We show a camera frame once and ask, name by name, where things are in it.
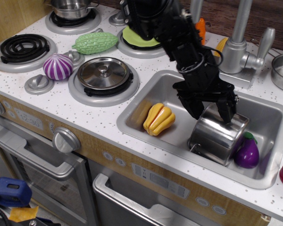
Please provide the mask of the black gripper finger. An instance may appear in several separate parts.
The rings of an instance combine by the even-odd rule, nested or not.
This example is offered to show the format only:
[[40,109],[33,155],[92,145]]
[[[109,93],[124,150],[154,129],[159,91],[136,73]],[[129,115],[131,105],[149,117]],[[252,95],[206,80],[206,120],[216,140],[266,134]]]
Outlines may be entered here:
[[190,98],[183,98],[178,96],[181,104],[187,110],[187,112],[196,120],[200,118],[204,111],[204,105],[201,101],[193,100]]
[[230,123],[236,114],[236,101],[234,99],[221,98],[216,102],[216,105],[224,123]]

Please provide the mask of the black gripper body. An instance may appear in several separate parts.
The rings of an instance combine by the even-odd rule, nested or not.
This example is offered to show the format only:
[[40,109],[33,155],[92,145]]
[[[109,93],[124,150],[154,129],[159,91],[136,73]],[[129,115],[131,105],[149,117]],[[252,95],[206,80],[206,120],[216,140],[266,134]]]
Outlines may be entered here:
[[236,104],[238,96],[234,85],[219,78],[219,69],[206,63],[189,66],[176,65],[184,81],[177,82],[173,88],[179,100],[185,104],[192,102],[213,102]]

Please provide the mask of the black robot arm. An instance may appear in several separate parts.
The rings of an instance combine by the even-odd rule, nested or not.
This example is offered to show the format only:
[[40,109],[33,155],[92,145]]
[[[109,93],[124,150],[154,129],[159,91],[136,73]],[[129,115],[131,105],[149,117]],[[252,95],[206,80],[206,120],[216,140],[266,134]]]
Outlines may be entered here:
[[188,10],[176,0],[123,0],[125,23],[142,39],[158,41],[184,81],[173,88],[184,108],[195,119],[204,111],[204,102],[216,103],[224,123],[236,114],[234,85],[219,77],[214,49],[201,43],[199,31]]

